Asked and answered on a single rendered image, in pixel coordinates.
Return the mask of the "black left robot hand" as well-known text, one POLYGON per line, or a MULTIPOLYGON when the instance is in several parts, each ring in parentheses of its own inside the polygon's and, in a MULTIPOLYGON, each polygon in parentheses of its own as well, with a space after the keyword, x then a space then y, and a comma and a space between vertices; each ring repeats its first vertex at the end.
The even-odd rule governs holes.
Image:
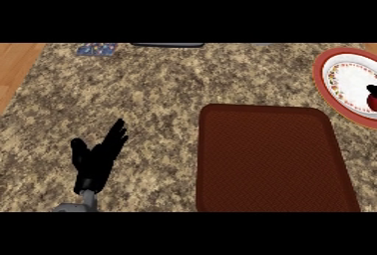
POLYGON ((112 171, 113 161, 128 140, 125 122, 118 119, 103 141, 93 147, 76 137, 70 140, 72 164, 76 168, 73 192, 85 190, 98 193, 104 187, 112 171))

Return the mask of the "red rimmed white plate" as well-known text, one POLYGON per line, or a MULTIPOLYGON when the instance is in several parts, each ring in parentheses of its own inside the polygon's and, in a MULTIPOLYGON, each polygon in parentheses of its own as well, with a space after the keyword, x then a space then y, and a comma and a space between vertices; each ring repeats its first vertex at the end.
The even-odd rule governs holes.
POLYGON ((334 111, 360 126, 377 129, 377 110, 366 104, 366 86, 377 86, 377 55, 353 48, 323 51, 313 61, 311 79, 334 111))

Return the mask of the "brown rectangular tray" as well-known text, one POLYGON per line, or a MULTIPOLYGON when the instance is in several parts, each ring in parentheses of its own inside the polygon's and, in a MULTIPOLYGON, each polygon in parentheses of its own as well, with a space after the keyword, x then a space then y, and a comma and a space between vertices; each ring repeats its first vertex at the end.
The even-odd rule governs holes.
POLYGON ((199 212, 357 212, 332 125, 313 108, 209 104, 198 117, 199 212))

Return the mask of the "blue patterned flat item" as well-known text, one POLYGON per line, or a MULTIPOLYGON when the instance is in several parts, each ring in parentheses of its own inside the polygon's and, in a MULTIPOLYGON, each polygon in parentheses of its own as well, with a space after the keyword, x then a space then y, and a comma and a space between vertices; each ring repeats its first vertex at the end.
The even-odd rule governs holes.
POLYGON ((85 43, 76 49, 78 56, 112 56, 118 48, 116 43, 85 43))

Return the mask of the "dark flat appliance edge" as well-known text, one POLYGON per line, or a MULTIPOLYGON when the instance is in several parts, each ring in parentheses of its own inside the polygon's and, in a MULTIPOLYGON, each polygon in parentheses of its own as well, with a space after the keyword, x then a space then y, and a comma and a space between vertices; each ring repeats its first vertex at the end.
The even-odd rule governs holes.
POLYGON ((199 48, 203 43, 131 43, 138 47, 158 47, 158 48, 199 48))

